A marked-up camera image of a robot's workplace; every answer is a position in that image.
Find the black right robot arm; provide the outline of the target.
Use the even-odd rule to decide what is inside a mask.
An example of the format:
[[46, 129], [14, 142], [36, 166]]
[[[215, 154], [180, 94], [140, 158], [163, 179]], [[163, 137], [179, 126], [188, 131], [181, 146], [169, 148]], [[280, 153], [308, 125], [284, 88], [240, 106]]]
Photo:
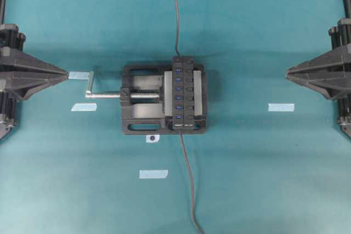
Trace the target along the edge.
[[286, 71], [286, 79], [321, 94], [338, 105], [337, 123], [350, 136], [350, 0], [345, 18], [329, 29], [332, 49]]

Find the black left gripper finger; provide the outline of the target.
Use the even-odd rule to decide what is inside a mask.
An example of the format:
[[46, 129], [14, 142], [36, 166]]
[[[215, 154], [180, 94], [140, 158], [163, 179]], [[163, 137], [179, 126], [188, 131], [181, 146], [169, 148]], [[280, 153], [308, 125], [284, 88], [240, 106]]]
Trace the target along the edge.
[[68, 75], [1, 75], [1, 99], [28, 100], [67, 79]]
[[68, 75], [68, 72], [20, 50], [1, 48], [1, 71], [23, 71]]

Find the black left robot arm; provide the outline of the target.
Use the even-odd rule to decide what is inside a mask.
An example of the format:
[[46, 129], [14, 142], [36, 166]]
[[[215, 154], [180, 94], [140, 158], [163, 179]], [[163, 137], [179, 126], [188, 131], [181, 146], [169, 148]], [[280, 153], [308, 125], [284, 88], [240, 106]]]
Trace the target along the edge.
[[68, 79], [68, 72], [23, 52], [26, 36], [16, 24], [4, 22], [1, 0], [1, 139], [17, 125], [20, 101]]

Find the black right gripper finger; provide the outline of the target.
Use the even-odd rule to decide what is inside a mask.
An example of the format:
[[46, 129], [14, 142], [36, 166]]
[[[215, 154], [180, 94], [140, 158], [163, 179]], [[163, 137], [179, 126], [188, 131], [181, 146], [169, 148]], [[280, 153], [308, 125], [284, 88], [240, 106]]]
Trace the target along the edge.
[[327, 100], [336, 101], [350, 94], [350, 79], [346, 78], [311, 80], [307, 76], [287, 76], [286, 79], [320, 93]]
[[304, 71], [320, 70], [350, 63], [350, 49], [334, 49], [286, 71], [286, 76]]

